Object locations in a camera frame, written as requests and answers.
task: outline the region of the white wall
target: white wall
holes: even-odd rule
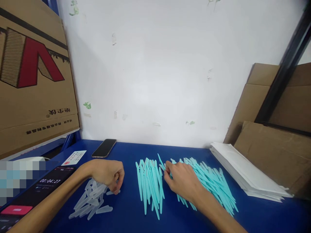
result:
[[[58,2],[82,137],[203,147],[224,140],[253,63],[279,64],[305,1],[70,4]]]

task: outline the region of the timer display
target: timer display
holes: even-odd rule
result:
[[[39,182],[40,183],[58,183],[60,182],[61,180],[48,180],[48,179],[42,179],[40,180]]]

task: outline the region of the black phone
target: black phone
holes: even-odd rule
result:
[[[106,158],[113,146],[116,144],[116,139],[106,139],[102,142],[102,144],[96,149],[96,151],[92,154],[92,158]]]

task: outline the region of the phone screen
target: phone screen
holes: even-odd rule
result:
[[[9,230],[25,214],[58,188],[75,171],[74,167],[59,166],[32,185],[11,202],[0,214],[0,233]]]
[[[106,158],[113,146],[116,144],[116,139],[106,139],[103,143],[97,148],[97,150],[92,154],[93,158]]]

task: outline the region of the flattened cardboard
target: flattened cardboard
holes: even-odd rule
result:
[[[269,122],[311,132],[311,63],[298,65]]]
[[[278,65],[254,64],[224,143],[234,144],[241,132],[243,122],[255,120],[278,70]]]
[[[42,1],[2,0],[0,7],[0,141],[5,142],[0,158],[4,158],[77,129],[79,122],[61,19]],[[66,117],[72,119],[70,127],[42,130],[39,137],[26,134],[31,127]]]
[[[245,121],[234,147],[289,193],[308,198],[311,138]]]

